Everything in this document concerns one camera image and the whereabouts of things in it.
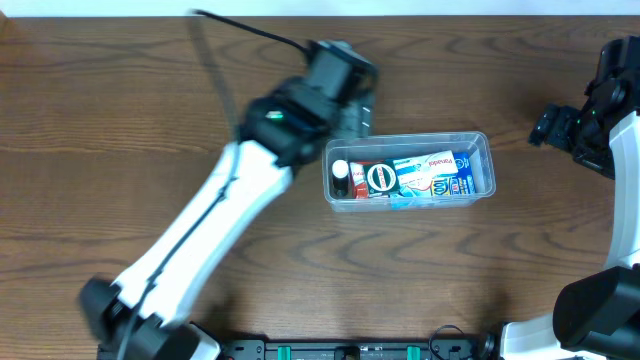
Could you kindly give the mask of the dark bottle white cap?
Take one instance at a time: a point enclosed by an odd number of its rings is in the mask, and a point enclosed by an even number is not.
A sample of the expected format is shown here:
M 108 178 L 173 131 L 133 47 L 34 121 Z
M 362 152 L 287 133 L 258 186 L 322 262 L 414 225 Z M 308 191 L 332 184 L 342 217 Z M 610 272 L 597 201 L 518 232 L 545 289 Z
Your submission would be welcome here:
M 339 159 L 332 163 L 331 178 L 334 193 L 337 197 L 343 198 L 349 194 L 349 163 Z

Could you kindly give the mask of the green square box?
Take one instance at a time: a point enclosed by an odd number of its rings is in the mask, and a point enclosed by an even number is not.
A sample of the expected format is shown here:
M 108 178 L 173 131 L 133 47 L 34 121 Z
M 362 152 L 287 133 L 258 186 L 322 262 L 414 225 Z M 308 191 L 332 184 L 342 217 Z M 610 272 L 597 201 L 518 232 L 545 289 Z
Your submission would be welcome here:
M 366 164 L 363 170 L 369 198 L 398 193 L 399 179 L 390 160 Z

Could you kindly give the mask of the red Panadol ActiFast box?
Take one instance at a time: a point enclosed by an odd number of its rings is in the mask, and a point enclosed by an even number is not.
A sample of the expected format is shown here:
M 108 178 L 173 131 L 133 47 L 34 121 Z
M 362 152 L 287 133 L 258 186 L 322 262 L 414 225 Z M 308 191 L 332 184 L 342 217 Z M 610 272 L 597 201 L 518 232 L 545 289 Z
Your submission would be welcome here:
M 350 174 L 352 181 L 352 194 L 355 199 L 369 197 L 368 186 L 365 179 L 364 165 L 359 162 L 350 162 Z

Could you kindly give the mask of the white Panadol box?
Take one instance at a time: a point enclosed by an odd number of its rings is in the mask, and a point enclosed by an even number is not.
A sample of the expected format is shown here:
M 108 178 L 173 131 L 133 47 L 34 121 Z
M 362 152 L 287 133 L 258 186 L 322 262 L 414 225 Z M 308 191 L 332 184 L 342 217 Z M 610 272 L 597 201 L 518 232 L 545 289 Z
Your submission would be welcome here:
M 458 172 L 453 153 L 450 150 L 414 156 L 392 161 L 395 173 L 401 185 L 429 185 L 440 175 Z

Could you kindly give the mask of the blue Kool Fever box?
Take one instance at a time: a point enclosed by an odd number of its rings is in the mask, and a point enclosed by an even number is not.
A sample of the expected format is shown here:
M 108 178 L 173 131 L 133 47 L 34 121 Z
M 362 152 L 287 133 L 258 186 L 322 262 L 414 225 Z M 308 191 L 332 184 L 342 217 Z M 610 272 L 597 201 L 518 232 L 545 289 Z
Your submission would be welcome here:
M 440 197 L 475 194 L 476 187 L 469 155 L 464 152 L 452 153 L 458 167 L 456 174 L 435 177 L 429 185 L 407 186 L 399 183 L 400 188 L 397 195 L 402 197 Z

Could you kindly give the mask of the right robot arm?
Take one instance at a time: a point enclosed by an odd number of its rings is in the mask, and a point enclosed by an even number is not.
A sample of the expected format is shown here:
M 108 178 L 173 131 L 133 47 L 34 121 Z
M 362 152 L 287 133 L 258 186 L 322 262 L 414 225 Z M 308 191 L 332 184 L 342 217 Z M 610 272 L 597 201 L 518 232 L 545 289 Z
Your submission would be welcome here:
M 600 271 L 562 288 L 545 315 L 499 326 L 494 359 L 636 359 L 639 356 L 639 38 L 599 51 L 586 100 L 550 104 L 528 141 L 570 155 L 613 181 L 610 239 Z

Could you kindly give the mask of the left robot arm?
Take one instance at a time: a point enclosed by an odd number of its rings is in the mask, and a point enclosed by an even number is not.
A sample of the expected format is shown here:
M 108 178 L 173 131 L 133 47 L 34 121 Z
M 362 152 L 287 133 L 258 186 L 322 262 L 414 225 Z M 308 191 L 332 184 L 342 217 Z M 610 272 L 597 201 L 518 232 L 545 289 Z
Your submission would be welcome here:
M 250 102 L 218 163 L 158 241 L 114 281 L 79 294 L 101 359 L 217 359 L 217 339 L 190 322 L 204 285 L 254 218 L 315 161 L 327 140 L 366 129 L 374 85 L 335 92 L 292 77 Z

